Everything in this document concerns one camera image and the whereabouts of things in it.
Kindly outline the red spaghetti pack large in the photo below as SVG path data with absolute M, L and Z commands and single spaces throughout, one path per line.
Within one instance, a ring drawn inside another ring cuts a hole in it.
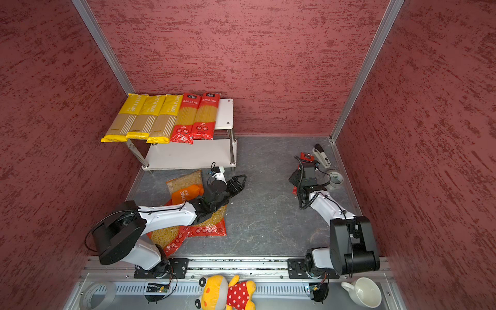
M 192 127 L 202 97 L 195 94 L 184 94 L 176 124 L 171 135 L 171 142 L 193 144 Z

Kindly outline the yellow spaghetti pack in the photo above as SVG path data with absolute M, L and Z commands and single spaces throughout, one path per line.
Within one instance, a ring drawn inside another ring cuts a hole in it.
M 148 97 L 148 94 L 129 94 L 101 142 L 126 142 L 127 133 L 130 131 Z
M 182 100 L 183 95 L 168 94 L 165 96 L 164 104 L 152 126 L 147 143 L 159 144 L 170 142 Z
M 128 131 L 127 139 L 147 140 L 165 102 L 166 95 L 149 96 Z

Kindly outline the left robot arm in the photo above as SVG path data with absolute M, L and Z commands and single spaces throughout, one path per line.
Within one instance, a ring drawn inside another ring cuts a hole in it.
M 169 227 L 194 226 L 209 220 L 221 207 L 244 190 L 246 175 L 225 180 L 223 173 L 209 184 L 203 196 L 178 205 L 145 207 L 126 201 L 88 232 L 104 266 L 117 262 L 135 265 L 136 278 L 159 278 L 172 271 L 162 247 L 142 236 Z

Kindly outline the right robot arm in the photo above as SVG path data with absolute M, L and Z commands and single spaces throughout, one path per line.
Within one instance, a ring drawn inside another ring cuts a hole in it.
M 365 216 L 357 216 L 331 197 L 326 186 L 316 177 L 318 167 L 309 160 L 297 158 L 298 168 L 290 176 L 298 208 L 311 208 L 319 213 L 329 226 L 329 246 L 309 249 L 303 270 L 311 278 L 323 278 L 377 271 L 381 260 L 373 227 Z

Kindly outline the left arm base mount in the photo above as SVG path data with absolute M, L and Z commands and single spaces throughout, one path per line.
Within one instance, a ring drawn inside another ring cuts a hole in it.
M 188 258 L 171 258 L 168 262 L 160 262 L 157 266 L 147 271 L 140 266 L 135 266 L 134 278 L 136 279 L 184 279 L 187 272 Z

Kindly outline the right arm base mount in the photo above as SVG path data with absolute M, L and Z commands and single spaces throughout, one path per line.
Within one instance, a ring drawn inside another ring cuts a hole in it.
M 288 275 L 292 280 L 338 280 L 340 278 L 333 269 L 313 267 L 305 258 L 289 258 Z

